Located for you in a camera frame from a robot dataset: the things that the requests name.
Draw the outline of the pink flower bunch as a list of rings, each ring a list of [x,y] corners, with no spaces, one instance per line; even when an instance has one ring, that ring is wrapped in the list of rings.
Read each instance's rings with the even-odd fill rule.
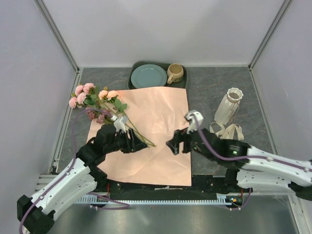
[[[99,89],[93,83],[78,84],[69,99],[71,109],[82,108],[90,120],[96,120],[99,124],[113,123],[116,119],[122,118],[125,129],[134,129],[138,138],[147,146],[155,147],[155,144],[139,133],[133,122],[129,120],[126,114],[127,103],[121,101],[121,95],[115,91],[109,91],[107,87]]]

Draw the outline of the pink wrapping paper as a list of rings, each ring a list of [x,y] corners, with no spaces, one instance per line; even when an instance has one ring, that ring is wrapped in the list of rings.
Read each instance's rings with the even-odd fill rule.
[[[184,129],[188,123],[187,93],[182,88],[151,87],[120,90],[121,102],[128,105],[126,114],[139,133],[155,147],[124,154],[109,153],[99,169],[111,180],[119,182],[190,186],[191,155],[173,155],[166,142],[174,131]]]

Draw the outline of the beige ribbon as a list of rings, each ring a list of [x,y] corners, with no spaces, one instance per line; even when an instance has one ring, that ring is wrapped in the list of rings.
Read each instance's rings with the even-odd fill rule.
[[[236,136],[237,140],[244,140],[242,128],[239,124],[231,124],[227,128],[225,128],[223,124],[213,122],[211,123],[209,130],[220,139],[234,139],[234,137]]]

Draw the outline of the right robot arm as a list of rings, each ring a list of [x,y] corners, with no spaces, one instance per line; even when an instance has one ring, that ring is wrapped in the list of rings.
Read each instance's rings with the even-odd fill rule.
[[[207,129],[176,130],[166,142],[174,155],[183,144],[183,153],[195,151],[231,170],[223,179],[229,192],[239,187],[253,190],[293,191],[304,200],[312,199],[312,162],[294,160],[260,150],[234,139],[220,139]]]

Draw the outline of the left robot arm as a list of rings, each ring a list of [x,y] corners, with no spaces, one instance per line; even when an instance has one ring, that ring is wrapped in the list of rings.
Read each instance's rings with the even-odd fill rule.
[[[23,195],[18,199],[19,233],[46,234],[56,219],[79,198],[94,190],[105,190],[107,174],[98,166],[107,154],[135,153],[147,147],[132,128],[122,131],[112,124],[103,125],[51,182],[31,197]]]

